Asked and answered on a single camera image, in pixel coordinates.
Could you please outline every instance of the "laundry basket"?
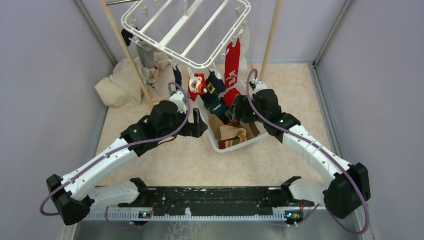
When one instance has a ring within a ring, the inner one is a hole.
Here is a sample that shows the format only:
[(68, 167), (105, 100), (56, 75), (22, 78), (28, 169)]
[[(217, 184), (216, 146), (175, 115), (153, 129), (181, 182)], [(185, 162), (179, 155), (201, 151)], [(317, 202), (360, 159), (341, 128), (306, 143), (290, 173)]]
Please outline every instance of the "laundry basket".
[[(246, 84), (239, 79), (238, 82), (233, 87), (227, 89), (227, 91), (222, 93), (219, 96), (219, 98), (224, 96), (229, 90), (231, 90), (233, 88), (236, 88), (241, 94), (246, 95)], [(207, 110), (205, 108), (204, 102), (202, 101), (201, 97), (198, 97), (195, 102), (197, 103), (198, 108), (200, 110), (201, 118), (208, 125), (207, 136), (209, 137), (210, 143), (212, 144), (213, 149), (220, 154), (244, 148), (244, 147), (251, 145), (253, 143), (256, 143), (256, 142), (260, 141), (261, 139), (264, 139), (265, 137), (268, 136), (268, 132), (265, 130), (264, 125), (259, 123), (259, 122), (255, 122), (256, 127), (259, 130), (259, 135), (257, 137), (250, 139), (248, 141), (242, 142), (240, 144), (237, 144), (237, 145), (234, 145), (234, 146), (231, 146), (231, 147), (227, 147), (225, 149), (219, 149), (218, 140), (215, 139), (214, 133), (212, 132), (211, 128), (209, 127), (209, 117), (211, 116), (211, 113), (209, 112), (209, 110)]]

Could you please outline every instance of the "robotic arm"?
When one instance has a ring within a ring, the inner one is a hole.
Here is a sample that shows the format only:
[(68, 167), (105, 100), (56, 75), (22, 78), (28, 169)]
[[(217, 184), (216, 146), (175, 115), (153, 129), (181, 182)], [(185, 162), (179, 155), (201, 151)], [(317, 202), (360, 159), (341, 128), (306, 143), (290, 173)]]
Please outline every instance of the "robotic arm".
[[(361, 163), (352, 165), (321, 145), (299, 120), (282, 112), (278, 97), (265, 83), (255, 79), (250, 86), (254, 90), (253, 99), (249, 99), (249, 92), (248, 96), (237, 96), (227, 112), (230, 120), (262, 123), (271, 136), (299, 153), (324, 179), (324, 182), (312, 182), (295, 176), (283, 183), (279, 194), (288, 205), (306, 200), (326, 206), (334, 216), (344, 219), (363, 204), (356, 186), (365, 201), (370, 199), (368, 171)], [(176, 134), (201, 137), (207, 125), (200, 118), (198, 109), (193, 110), (194, 123), (187, 122), (190, 107), (186, 107), (186, 99), (181, 91), (177, 91), (170, 100), (154, 106), (150, 115), (131, 125), (108, 149), (87, 164), (63, 177), (52, 175), (47, 179), (50, 197), (66, 225), (82, 221), (90, 211), (118, 204), (153, 206), (148, 201), (150, 190), (139, 178), (117, 186), (96, 186), (124, 164), (158, 147), (161, 140)], [(43, 210), (48, 199), (40, 211), (53, 216), (55, 214)]]

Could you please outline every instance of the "gray wall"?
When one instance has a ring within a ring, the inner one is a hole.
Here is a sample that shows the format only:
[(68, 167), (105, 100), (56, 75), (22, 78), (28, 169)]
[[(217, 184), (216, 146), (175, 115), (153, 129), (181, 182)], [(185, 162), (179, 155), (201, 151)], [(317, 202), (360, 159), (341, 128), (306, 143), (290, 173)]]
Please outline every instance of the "gray wall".
[[(83, 0), (87, 6), (94, 21), (98, 25), (102, 35), (112, 49), (118, 61), (125, 58), (125, 54), (108, 22), (108, 19), (98, 0)], [(150, 18), (158, 7), (153, 0), (146, 1), (150, 8)], [(251, 44), (250, 51), (246, 55), (247, 60), (251, 62), (262, 62), (267, 45), (268, 34), (271, 27), (271, 21), (275, 8), (275, 0), (250, 0), (252, 11), (248, 16), (248, 22), (251, 30)], [(282, 12), (276, 32), (270, 62), (310, 62), (314, 61), (318, 55), (321, 46), (330, 32), (330, 29), (335, 22), (345, 0), (285, 0), (283, 2)], [(111, 10), (116, 18), (116, 21), (121, 25), (122, 15), (132, 6), (133, 3), (125, 3), (120, 5), (111, 6)], [(207, 0), (204, 5), (214, 6), (219, 4), (218, 0)], [(172, 14), (169, 14), (166, 21), (158, 23), (158, 27), (152, 29), (149, 33), (152, 36), (164, 36), (169, 29), (175, 24), (175, 20), (182, 16), (183, 0), (175, 2), (175, 8)], [(138, 26), (143, 26), (147, 21), (140, 13), (137, 19)], [(196, 16), (195, 21), (190, 21), (187, 26), (181, 31), (180, 36), (190, 36), (194, 38), (196, 31), (201, 29), (202, 24), (206, 23), (208, 16), (212, 15), (208, 7), (199, 9), (198, 13), (202, 17)], [(226, 23), (230, 22), (235, 17), (235, 11), (225, 11), (222, 17), (217, 20), (216, 26), (211, 26), (212, 30), (205, 38), (202, 39), (199, 47), (195, 50), (193, 59), (199, 62), (204, 62), (207, 57), (207, 48), (210, 46), (217, 46), (218, 42), (214, 41), (216, 36), (219, 36), (227, 26)], [(179, 37), (173, 42), (171, 46), (175, 49), (180, 49), (182, 46), (187, 46), (187, 40)], [(134, 46), (131, 47), (133, 57), (137, 54), (134, 51)]]
[(112, 66), (69, 0), (1, 1), (0, 33), (0, 238), (57, 239), (46, 179), (91, 158)]
[(424, 1), (358, 0), (319, 67), (382, 239), (423, 238)]

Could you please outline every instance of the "wooden pole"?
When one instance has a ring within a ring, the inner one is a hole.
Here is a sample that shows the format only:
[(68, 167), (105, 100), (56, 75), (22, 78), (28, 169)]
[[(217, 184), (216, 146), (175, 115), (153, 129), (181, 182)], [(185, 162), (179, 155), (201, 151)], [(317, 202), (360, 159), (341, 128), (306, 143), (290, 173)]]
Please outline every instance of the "wooden pole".
[(268, 43), (266, 44), (265, 56), (263, 57), (262, 68), (260, 69), (259, 79), (261, 81), (264, 80), (265, 72), (267, 71), (268, 60), (270, 59), (271, 50), (273, 48), (274, 37), (276, 35), (282, 6), (283, 0), (277, 0), (275, 3), (274, 16), (272, 17), (271, 29), (269, 30)]
[(139, 73), (139, 70), (137, 69), (136, 64), (134, 63), (134, 60), (131, 57), (131, 53), (128, 50), (127, 45), (125, 44), (123, 37), (121, 36), (121, 31), (120, 31), (120, 28), (118, 27), (117, 21), (115, 20), (115, 17), (112, 14), (111, 9), (106, 5), (106, 0), (99, 0), (99, 1), (100, 1), (101, 6), (103, 7), (104, 13), (107, 16), (107, 19), (109, 20), (110, 25), (112, 26), (113, 31), (115, 32), (116, 37), (119, 40), (119, 43), (120, 43), (120, 45), (123, 49), (123, 52), (126, 55), (126, 58), (129, 59), (129, 62), (131, 63), (132, 68), (137, 73), (137, 76), (141, 81), (141, 88), (143, 89), (144, 96), (147, 98), (148, 102), (150, 103), (150, 107), (152, 108), (153, 107), (152, 96), (150, 95), (148, 88), (146, 87), (146, 85), (143, 82), (144, 76), (142, 76)]

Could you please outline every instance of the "white drying rack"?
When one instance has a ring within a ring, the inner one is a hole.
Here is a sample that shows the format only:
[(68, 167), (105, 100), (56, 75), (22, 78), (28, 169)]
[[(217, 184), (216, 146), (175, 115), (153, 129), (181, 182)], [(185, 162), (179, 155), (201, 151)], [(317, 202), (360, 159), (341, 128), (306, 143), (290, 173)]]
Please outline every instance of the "white drying rack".
[[(196, 12), (196, 10), (199, 8), (199, 6), (205, 2), (205, 0), (195, 0), (195, 2), (191, 5), (190, 8), (186, 8), (184, 11), (184, 15), (181, 16), (179, 21), (174, 25), (174, 27), (168, 32), (168, 34), (160, 41), (157, 42), (153, 40), (151, 37), (146, 35), (146, 31), (152, 26), (152, 24), (155, 21), (160, 20), (161, 14), (167, 9), (169, 5), (173, 1), (180, 1), (180, 0), (167, 0), (165, 4), (159, 9), (159, 11), (151, 18), (151, 20), (141, 29), (137, 30), (135, 26), (131, 25), (133, 18), (132, 15), (134, 12), (142, 6), (144, 0), (140, 0), (122, 16), (121, 23), (122, 26), (130, 33), (132, 33), (137, 38), (145, 41), (146, 43), (150, 44), (151, 46), (155, 47), (156, 49), (161, 50), (162, 52), (165, 52), (166, 54), (170, 55), (174, 59), (178, 59), (181, 62), (187, 64), (188, 66), (194, 68), (194, 69), (205, 69), (208, 68), (215, 59), (221, 54), (221, 52), (224, 50), (224, 48), (227, 47), (227, 45), (232, 41), (232, 37), (236, 34), (237, 29), (240, 28), (242, 23), (244, 23), (246, 17), (251, 11), (251, 4), (247, 0), (220, 0), (220, 6), (216, 10), (216, 12), (212, 15), (212, 17), (209, 19), (209, 21), (203, 26), (203, 28), (200, 30), (200, 32), (196, 35), (196, 37), (191, 41), (191, 43), (188, 45), (188, 47), (183, 51), (182, 54), (179, 54), (175, 52), (174, 50), (167, 47), (168, 43), (179, 33), (179, 31), (184, 27), (184, 25), (188, 22), (188, 20), (193, 16), (193, 14)], [(237, 1), (239, 5), (244, 6), (244, 11), (241, 12), (239, 9), (238, 13), (238, 19), (233, 24), (232, 28), (229, 30), (229, 32), (225, 35), (225, 37), (222, 39), (220, 44), (217, 46), (217, 48), (212, 52), (212, 55), (207, 59), (204, 63), (198, 63), (194, 60), (191, 60), (187, 58), (187, 54), (192, 50), (192, 48), (196, 45), (196, 43), (199, 41), (199, 39), (203, 36), (203, 34), (208, 30), (208, 28), (211, 26), (211, 24), (214, 22), (214, 20), (220, 15), (220, 13), (223, 11), (223, 9), (228, 5), (230, 1)]]

